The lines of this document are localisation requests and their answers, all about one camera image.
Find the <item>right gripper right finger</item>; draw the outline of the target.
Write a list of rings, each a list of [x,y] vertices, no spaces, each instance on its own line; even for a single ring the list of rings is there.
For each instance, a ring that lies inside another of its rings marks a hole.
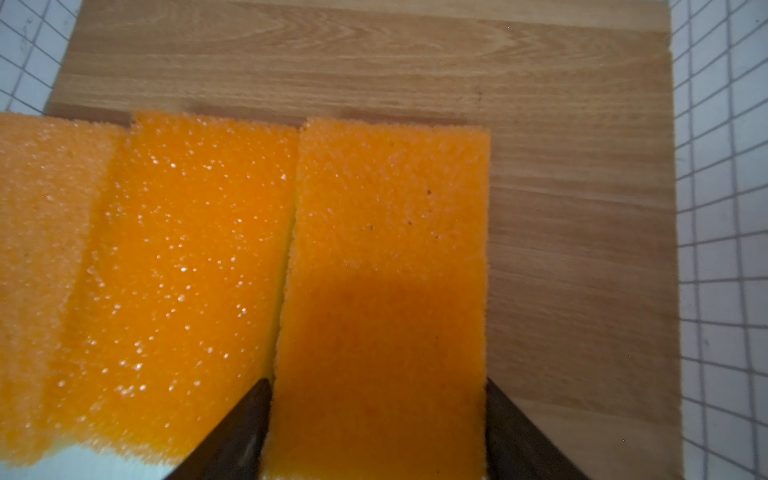
[[[489,479],[589,479],[490,378],[486,457]]]

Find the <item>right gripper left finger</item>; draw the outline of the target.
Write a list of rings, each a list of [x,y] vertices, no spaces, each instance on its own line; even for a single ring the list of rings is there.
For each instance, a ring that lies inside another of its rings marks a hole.
[[[262,378],[165,479],[256,479],[271,400]]]

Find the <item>orange yellow rectangular sponge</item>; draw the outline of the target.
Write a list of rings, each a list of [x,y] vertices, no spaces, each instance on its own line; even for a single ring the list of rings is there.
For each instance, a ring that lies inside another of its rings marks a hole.
[[[1,115],[1,460],[47,450],[45,389],[91,216],[125,128]]]

